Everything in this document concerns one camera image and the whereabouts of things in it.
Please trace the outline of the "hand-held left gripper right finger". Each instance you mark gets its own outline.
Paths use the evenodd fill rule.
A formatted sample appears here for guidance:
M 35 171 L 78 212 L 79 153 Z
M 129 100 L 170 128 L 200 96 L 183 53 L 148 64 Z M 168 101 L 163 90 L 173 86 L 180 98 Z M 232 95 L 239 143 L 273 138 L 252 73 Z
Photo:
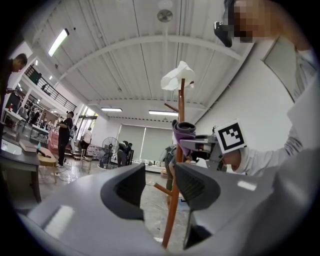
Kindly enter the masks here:
M 181 164 L 176 184 L 190 213 L 185 253 L 265 253 L 283 240 L 281 172 L 246 176 Z

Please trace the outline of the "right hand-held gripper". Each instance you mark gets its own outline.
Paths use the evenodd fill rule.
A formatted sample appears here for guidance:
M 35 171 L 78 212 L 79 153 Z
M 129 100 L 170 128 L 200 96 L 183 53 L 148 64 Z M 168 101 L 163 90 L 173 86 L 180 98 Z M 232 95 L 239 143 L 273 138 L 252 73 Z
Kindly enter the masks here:
M 172 122 L 173 133 L 177 136 L 196 136 L 196 126 L 189 122 Z M 197 135 L 195 139 L 181 139 L 179 145 L 183 151 L 197 151 L 198 157 L 205 160 L 206 167 L 214 171 L 225 172 L 223 163 L 225 154 L 247 146 L 239 119 L 224 125 L 215 126 L 210 135 Z

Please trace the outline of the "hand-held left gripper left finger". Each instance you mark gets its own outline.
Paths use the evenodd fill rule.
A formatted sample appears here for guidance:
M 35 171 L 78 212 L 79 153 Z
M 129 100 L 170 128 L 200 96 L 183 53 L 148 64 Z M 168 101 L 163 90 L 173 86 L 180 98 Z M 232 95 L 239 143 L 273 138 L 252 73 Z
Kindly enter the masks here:
M 144 164 L 87 175 L 63 186 L 26 217 L 26 228 L 53 256 L 163 256 L 140 207 Z

